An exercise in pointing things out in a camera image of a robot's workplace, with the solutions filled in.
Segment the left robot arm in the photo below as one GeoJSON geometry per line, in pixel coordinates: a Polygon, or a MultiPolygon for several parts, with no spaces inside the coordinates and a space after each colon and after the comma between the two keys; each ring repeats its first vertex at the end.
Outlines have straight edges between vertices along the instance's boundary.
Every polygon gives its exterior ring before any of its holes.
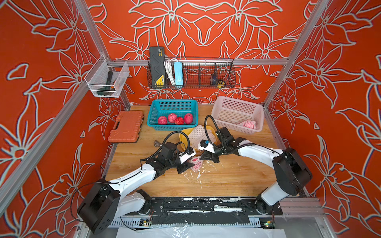
{"type": "Polygon", "coordinates": [[[167,141],[174,134],[168,134],[155,153],[142,159],[138,169],[111,181],[101,178],[91,184],[77,214],[92,234],[104,232],[115,218],[148,210],[151,198],[140,186],[154,181],[169,169],[181,174],[194,166],[188,162],[196,154],[189,137],[185,137],[186,148],[180,152],[177,144],[167,141]]]}

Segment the white foam net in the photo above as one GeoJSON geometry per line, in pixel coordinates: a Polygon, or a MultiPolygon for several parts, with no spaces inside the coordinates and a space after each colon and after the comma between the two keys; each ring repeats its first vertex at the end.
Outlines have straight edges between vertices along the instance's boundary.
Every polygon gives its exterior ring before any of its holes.
{"type": "Polygon", "coordinates": [[[207,130],[206,140],[209,140],[211,143],[215,143],[216,142],[216,136],[213,134],[213,131],[207,130]]]}
{"type": "Polygon", "coordinates": [[[202,140],[207,140],[204,127],[202,125],[195,127],[188,135],[188,138],[190,140],[191,147],[197,149],[198,144],[202,140]]]}

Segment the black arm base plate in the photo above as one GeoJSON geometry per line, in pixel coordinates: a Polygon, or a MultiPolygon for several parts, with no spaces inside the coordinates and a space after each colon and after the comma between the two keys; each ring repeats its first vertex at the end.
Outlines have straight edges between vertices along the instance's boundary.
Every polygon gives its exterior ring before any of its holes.
{"type": "Polygon", "coordinates": [[[236,212],[244,215],[260,215],[254,208],[255,197],[154,197],[145,214],[138,212],[133,215],[164,215],[166,213],[208,213],[236,212]]]}

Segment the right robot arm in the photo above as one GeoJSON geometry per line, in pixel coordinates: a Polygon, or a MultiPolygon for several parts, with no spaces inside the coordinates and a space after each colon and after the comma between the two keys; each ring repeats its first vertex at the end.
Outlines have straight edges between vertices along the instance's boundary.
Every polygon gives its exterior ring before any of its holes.
{"type": "Polygon", "coordinates": [[[282,199],[296,196],[312,180],[312,172],[295,149],[273,149],[243,137],[234,138],[226,127],[219,128],[211,115],[206,116],[205,125],[208,119],[212,120],[220,143],[215,144],[207,135],[207,139],[198,144],[198,149],[202,151],[201,160],[219,163],[220,156],[235,154],[253,159],[274,170],[276,182],[256,198],[255,206],[259,213],[266,214],[282,199]]]}

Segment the red apple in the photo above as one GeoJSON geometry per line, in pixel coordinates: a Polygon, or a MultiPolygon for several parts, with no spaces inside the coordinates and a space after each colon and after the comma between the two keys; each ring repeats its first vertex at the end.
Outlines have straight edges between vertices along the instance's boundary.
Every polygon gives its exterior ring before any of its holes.
{"type": "Polygon", "coordinates": [[[174,113],[171,113],[171,114],[168,115],[167,119],[168,119],[169,123],[173,124],[175,122],[175,120],[177,119],[177,115],[174,114],[174,113]]]}
{"type": "Polygon", "coordinates": [[[193,115],[188,113],[184,116],[184,123],[187,125],[191,125],[193,122],[193,115]]]}

